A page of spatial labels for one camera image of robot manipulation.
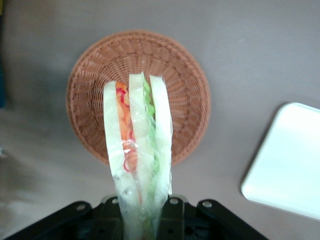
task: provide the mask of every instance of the table surface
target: table surface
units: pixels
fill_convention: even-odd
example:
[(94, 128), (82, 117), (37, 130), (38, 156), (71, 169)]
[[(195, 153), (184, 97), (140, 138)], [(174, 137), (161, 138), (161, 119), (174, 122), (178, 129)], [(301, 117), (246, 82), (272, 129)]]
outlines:
[(173, 192), (215, 199), (271, 240), (319, 239), (320, 221), (250, 202), (240, 186), (280, 106), (320, 109), (320, 1), (10, 0), (2, 20), (0, 239), (115, 192), (110, 168), (71, 129), (65, 90), (88, 46), (132, 29), (180, 42), (209, 81), (209, 126), (172, 168)]

